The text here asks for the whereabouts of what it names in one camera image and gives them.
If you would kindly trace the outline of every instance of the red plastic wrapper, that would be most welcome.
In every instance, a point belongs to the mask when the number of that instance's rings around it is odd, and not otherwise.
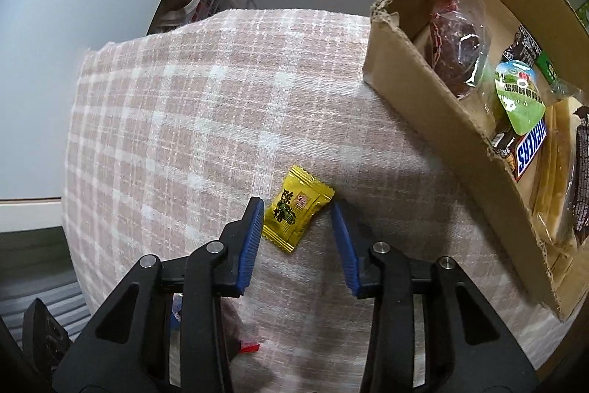
[[[478,85],[490,45],[482,0],[440,0],[430,23],[432,68],[461,99]]]

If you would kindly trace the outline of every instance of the yellow candy wrapper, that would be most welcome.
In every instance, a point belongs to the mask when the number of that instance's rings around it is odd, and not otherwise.
[[[329,203],[334,193],[333,188],[294,165],[282,182],[282,191],[266,210],[262,235],[292,253],[311,217]]]

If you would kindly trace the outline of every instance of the plaid tablecloth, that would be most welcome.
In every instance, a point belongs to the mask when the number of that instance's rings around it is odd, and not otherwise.
[[[143,254],[171,259],[217,238],[299,164],[405,254],[455,257],[539,367],[574,315],[561,324],[528,299],[463,188],[362,82],[368,32],[353,15],[231,10],[89,53],[63,197],[89,307]],[[261,342],[233,362],[236,391],[358,390],[372,303],[344,285],[327,211],[291,256],[262,240],[232,305]]]

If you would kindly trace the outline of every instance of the red object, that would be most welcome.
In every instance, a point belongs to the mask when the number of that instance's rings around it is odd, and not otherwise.
[[[240,353],[255,353],[260,350],[259,343],[244,343],[241,342],[241,350]]]

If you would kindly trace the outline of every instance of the metal screw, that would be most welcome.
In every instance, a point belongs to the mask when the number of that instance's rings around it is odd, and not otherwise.
[[[454,260],[452,257],[440,257],[438,259],[438,263],[443,269],[446,270],[452,270],[456,267],[456,260]]]
[[[155,265],[157,262],[157,257],[155,255],[145,255],[141,257],[139,260],[139,265],[141,265],[145,269],[149,269]]]
[[[387,242],[376,242],[372,246],[372,250],[376,253],[388,253],[391,251],[391,246]]]
[[[225,245],[223,245],[218,240],[215,240],[214,242],[211,242],[207,245],[207,252],[219,253],[219,252],[222,252],[224,248],[225,248]]]

